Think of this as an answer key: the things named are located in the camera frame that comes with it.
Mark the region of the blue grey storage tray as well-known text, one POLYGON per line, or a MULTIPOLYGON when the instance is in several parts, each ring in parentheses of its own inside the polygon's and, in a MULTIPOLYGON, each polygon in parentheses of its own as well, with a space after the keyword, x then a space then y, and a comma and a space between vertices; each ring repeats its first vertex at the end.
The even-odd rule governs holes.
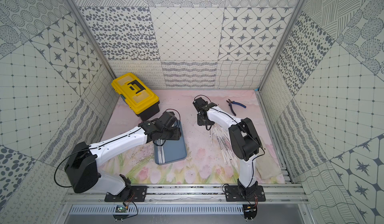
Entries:
POLYGON ((163 146, 165 151, 166 163, 173 163, 187 158, 187 147, 183 136, 183 129, 181 122, 178 121, 174 124, 181 130, 181 137, 179 140, 155 140, 154 142, 154 160, 158 164, 158 146, 163 146))

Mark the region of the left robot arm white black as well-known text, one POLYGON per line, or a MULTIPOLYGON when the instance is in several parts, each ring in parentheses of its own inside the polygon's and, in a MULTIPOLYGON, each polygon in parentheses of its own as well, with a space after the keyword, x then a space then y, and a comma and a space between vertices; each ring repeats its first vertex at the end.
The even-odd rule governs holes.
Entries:
POLYGON ((111 176, 99 170, 104 163, 134 147, 155 140, 179 140, 180 121, 173 112, 165 111, 159 118, 147 120, 133 129, 105 141, 77 144, 65 172, 76 194, 97 190, 113 196, 129 195, 131 182, 123 175, 111 176))

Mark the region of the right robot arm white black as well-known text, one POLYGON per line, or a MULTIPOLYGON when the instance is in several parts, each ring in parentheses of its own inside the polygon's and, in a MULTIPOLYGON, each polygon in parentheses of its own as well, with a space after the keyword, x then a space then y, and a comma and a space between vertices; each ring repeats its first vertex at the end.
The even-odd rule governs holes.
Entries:
POLYGON ((240 173, 238 185, 249 189, 257 184, 255 178, 255 160, 262 155, 261 139, 249 118, 237 118, 222 109, 210 100, 204 100, 203 95, 194 98, 193 106, 197 111, 197 124, 204 126, 207 131, 216 125, 229 135, 232 151, 240 160, 240 173))

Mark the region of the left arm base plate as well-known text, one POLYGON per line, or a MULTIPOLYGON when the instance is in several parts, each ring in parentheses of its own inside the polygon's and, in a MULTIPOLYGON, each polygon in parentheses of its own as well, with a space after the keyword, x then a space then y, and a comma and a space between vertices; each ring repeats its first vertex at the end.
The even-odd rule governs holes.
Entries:
POLYGON ((129 186, 124 188, 118 195, 107 193, 104 201, 107 203, 144 202, 147 190, 148 186, 129 186))

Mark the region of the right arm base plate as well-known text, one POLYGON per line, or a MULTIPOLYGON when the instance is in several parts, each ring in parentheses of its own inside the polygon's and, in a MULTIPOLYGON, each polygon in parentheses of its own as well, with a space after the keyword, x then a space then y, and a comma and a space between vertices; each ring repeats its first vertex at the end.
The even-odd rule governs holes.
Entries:
POLYGON ((253 185, 248 189, 240 186, 223 185, 223 192, 227 202, 265 202, 266 196, 264 188, 259 185, 253 185))

